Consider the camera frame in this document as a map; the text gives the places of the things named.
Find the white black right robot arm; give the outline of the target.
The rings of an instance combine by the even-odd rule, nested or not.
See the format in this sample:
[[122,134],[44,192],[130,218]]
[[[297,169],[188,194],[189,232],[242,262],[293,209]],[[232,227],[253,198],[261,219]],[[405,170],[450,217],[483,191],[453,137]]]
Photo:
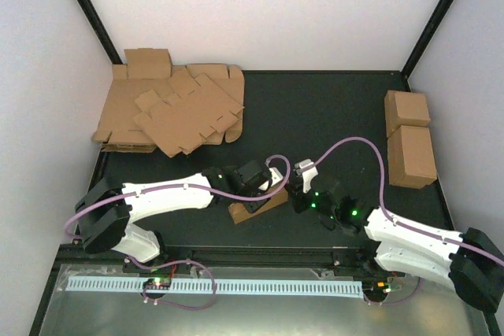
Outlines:
[[430,227],[345,194],[338,183],[287,185],[296,212],[315,211],[330,231],[361,235],[376,243],[358,255],[366,275],[400,272],[453,290],[466,304],[494,313],[503,298],[503,254],[482,231],[460,233]]

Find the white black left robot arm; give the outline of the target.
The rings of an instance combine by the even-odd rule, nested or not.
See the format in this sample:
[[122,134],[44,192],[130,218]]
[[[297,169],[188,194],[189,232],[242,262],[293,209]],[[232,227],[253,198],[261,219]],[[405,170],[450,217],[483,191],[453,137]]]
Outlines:
[[277,168],[251,161],[241,168],[207,168],[186,178],[159,183],[121,183],[104,177],[76,204],[83,250],[88,254],[110,250],[143,263],[152,272],[163,271],[169,253],[161,237],[136,223],[142,219],[186,209],[206,209],[233,201],[255,212],[268,199],[266,192],[283,180]]

